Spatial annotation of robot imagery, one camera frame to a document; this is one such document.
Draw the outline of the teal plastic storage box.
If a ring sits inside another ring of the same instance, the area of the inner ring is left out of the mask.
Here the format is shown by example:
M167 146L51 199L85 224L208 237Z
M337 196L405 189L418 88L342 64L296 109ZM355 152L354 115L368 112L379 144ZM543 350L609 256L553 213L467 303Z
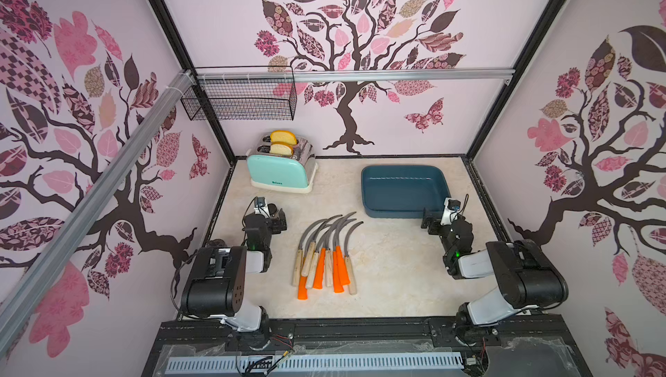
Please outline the teal plastic storage box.
M369 165L362 169L362 203L373 219L420 219L443 212L451 197L443 172L431 165Z

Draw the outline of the orange handle sickle boxed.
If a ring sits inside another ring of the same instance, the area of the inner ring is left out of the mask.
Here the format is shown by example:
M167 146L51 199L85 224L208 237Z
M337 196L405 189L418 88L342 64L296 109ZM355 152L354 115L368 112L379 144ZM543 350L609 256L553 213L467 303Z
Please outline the orange handle sickle boxed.
M357 223L356 219L346 219L345 221L340 221L338 223L338 227L335 231L334 244L336 247L336 260L338 261L338 277L342 286L350 285L351 283L345 260L349 255L350 236L360 224L361 223ZM349 229L345 234L344 241L341 242L340 234L347 226L349 226Z

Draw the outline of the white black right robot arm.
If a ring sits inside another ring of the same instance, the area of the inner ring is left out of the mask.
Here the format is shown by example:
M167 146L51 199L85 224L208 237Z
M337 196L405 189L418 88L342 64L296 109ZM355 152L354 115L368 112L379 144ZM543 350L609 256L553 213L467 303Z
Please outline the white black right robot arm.
M554 309L568 298L565 278L532 240L487 242L484 250L474 251L473 226L462 211L425 210L421 228L440 238L449 276L455 280L492 276L497 283L486 295L459 307L453 332L463 346L477 344L511 316Z

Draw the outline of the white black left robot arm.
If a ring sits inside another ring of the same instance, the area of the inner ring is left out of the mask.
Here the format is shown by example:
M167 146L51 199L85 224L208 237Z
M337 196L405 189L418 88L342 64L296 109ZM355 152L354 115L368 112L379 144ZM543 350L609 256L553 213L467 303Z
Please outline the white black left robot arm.
M239 333L265 333L265 309L245 300L246 277L268 271L272 237L286 230L283 210L274 204L255 205L243 218L243 245L208 246L194 256L180 297L180 314L199 321L217 320Z

